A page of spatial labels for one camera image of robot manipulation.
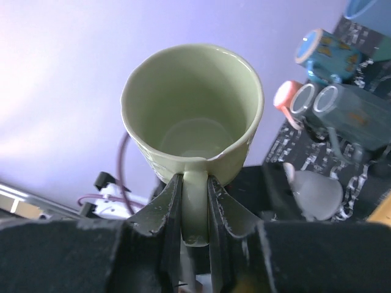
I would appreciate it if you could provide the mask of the dark grey mug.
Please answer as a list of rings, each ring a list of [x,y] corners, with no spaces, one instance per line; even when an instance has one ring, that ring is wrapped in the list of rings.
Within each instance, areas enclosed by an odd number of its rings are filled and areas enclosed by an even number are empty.
[[[290,112],[292,116],[299,117],[304,115],[313,104],[316,97],[316,87],[312,83],[304,84],[294,95],[291,104]]]

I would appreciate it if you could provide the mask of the blue butterfly mug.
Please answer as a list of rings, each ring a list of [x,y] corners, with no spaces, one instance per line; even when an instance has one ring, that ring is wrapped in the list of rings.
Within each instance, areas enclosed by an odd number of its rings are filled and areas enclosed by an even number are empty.
[[[305,68],[308,79],[323,85],[350,80],[362,60],[362,53],[335,35],[314,29],[300,41],[295,62]]]

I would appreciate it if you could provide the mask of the light blue plastic cup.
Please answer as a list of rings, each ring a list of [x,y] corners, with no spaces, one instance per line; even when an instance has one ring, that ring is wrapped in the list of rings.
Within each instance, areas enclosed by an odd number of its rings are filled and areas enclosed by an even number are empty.
[[[344,11],[347,20],[390,35],[390,0],[352,0]]]

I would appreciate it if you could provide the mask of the pink mug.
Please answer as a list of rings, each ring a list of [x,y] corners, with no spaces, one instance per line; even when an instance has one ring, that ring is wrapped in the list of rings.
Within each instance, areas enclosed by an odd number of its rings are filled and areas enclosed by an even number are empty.
[[[285,81],[274,95],[273,105],[281,111],[289,124],[296,130],[300,131],[302,127],[294,120],[290,112],[290,104],[296,92],[303,86],[297,81]]]

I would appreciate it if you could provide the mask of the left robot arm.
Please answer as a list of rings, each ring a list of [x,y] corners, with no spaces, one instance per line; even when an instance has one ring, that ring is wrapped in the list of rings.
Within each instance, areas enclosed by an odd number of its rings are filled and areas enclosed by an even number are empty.
[[[109,220],[125,220],[131,217],[117,180],[111,174],[100,172],[93,185],[97,192],[83,195],[77,201],[80,216]]]

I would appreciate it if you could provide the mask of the light blue mug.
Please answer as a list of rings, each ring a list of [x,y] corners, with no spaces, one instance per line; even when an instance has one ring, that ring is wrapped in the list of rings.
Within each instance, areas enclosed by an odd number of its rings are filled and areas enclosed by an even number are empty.
[[[296,204],[309,222],[332,218],[343,201],[343,188],[338,180],[308,170],[295,170],[284,162],[288,183]]]

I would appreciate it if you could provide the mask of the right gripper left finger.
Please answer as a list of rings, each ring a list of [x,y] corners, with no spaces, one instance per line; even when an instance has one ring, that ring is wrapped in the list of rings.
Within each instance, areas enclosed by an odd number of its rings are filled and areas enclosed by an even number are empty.
[[[141,292],[177,292],[180,276],[183,176],[173,175],[163,191],[129,220],[134,287]]]

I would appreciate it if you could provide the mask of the grey white-inside mug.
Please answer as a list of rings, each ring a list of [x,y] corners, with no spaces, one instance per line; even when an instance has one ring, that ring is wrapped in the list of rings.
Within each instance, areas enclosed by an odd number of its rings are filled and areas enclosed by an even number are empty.
[[[313,112],[328,131],[334,154],[348,164],[366,163],[390,144],[390,104],[348,84],[332,84],[315,98]]]

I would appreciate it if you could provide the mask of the pale green mug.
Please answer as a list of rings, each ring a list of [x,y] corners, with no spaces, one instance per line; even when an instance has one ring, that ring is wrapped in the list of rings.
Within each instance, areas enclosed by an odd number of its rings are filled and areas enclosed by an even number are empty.
[[[264,108],[254,68],[211,44],[164,49],[129,76],[120,99],[127,133],[157,177],[183,177],[181,234],[209,242],[207,180],[232,182],[244,165]]]

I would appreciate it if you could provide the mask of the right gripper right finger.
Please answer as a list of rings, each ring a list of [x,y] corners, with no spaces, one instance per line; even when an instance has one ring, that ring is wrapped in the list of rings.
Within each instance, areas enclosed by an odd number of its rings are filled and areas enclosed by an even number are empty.
[[[260,219],[208,177],[210,267],[214,292],[262,292]]]

